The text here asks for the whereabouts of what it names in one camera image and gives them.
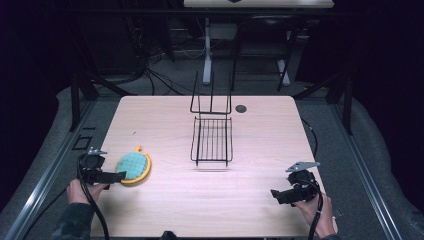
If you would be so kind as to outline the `teal and yellow pot holder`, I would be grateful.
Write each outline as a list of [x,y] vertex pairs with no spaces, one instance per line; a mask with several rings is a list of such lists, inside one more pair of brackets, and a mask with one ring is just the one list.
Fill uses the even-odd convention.
[[116,165],[116,171],[118,173],[125,172],[126,176],[121,180],[121,183],[130,185],[142,181],[149,174],[151,167],[150,156],[139,145],[133,152],[120,158]]

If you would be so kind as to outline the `person's left hand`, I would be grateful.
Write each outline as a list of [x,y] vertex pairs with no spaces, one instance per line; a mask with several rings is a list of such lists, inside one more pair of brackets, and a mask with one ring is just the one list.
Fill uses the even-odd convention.
[[[97,201],[100,197],[101,192],[107,187],[107,184],[96,184],[88,185],[88,191],[94,201]],[[83,187],[78,179],[73,179],[67,189],[67,198],[70,204],[72,203],[83,203],[89,204],[88,197],[83,191]]]

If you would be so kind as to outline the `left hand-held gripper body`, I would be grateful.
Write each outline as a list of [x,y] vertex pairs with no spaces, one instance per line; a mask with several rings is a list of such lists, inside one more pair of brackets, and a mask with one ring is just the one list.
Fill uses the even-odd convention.
[[105,174],[102,170],[105,151],[91,147],[87,153],[79,156],[77,164],[77,178],[85,183],[105,183]]

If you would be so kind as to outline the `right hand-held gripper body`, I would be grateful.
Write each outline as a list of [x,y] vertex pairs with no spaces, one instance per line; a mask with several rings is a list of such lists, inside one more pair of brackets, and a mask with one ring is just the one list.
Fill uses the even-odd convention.
[[292,189],[282,193],[285,204],[293,204],[298,201],[311,201],[319,192],[320,187],[309,168],[318,167],[317,162],[296,162],[287,169]]

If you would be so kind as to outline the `black wire rack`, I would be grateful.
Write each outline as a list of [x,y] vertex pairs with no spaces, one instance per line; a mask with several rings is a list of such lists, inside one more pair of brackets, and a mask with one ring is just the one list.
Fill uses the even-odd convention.
[[222,162],[228,166],[233,160],[231,89],[225,87],[216,95],[211,81],[209,92],[202,94],[200,83],[195,75],[189,108],[194,115],[190,158],[196,165]]

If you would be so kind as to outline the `black metal stand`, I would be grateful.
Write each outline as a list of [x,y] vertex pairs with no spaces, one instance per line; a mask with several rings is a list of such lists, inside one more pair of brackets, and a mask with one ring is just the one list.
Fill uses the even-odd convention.
[[95,88],[95,84],[100,84],[112,92],[120,95],[121,97],[133,96],[133,93],[130,93],[114,85],[113,83],[107,81],[105,78],[90,71],[76,72],[71,80],[72,122],[70,126],[70,132],[73,132],[76,129],[81,120],[79,94],[82,93],[88,101],[96,101],[99,94]]
[[328,104],[337,104],[342,101],[342,125],[348,135],[352,134],[351,116],[352,116],[352,89],[353,81],[347,73],[337,73],[317,84],[312,85],[306,90],[293,96],[295,100],[303,99],[319,89],[329,86],[325,100]]

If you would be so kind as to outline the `black chair frame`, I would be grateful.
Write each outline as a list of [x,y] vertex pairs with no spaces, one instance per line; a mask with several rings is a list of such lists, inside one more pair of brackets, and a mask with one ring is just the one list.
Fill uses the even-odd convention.
[[[294,15],[254,15],[242,20],[236,28],[234,48],[232,50],[231,90],[235,89],[238,75],[277,74],[279,83],[277,90],[284,86],[297,36],[306,21]],[[277,68],[262,71],[258,67],[238,68],[240,61],[261,63],[262,60],[273,60]]]

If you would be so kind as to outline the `person's right hand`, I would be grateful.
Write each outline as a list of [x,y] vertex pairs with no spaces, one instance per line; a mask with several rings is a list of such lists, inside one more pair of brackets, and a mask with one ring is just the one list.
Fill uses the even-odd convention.
[[331,198],[325,193],[322,194],[322,197],[316,196],[311,201],[299,201],[294,205],[300,210],[310,227],[315,225],[314,234],[321,240],[336,233]]

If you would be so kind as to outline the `white desk with white legs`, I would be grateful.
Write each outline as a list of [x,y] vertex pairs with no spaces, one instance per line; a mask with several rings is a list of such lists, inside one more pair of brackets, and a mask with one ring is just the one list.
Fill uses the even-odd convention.
[[306,20],[299,15],[304,9],[331,9],[333,0],[184,0],[190,8],[212,10],[253,10],[252,15],[240,20],[236,25],[232,52],[232,89],[238,74],[267,75],[259,70],[240,71],[238,62],[243,58],[253,60],[274,59],[278,69],[271,73],[279,74],[278,89],[288,86],[287,68],[299,33],[306,26]]

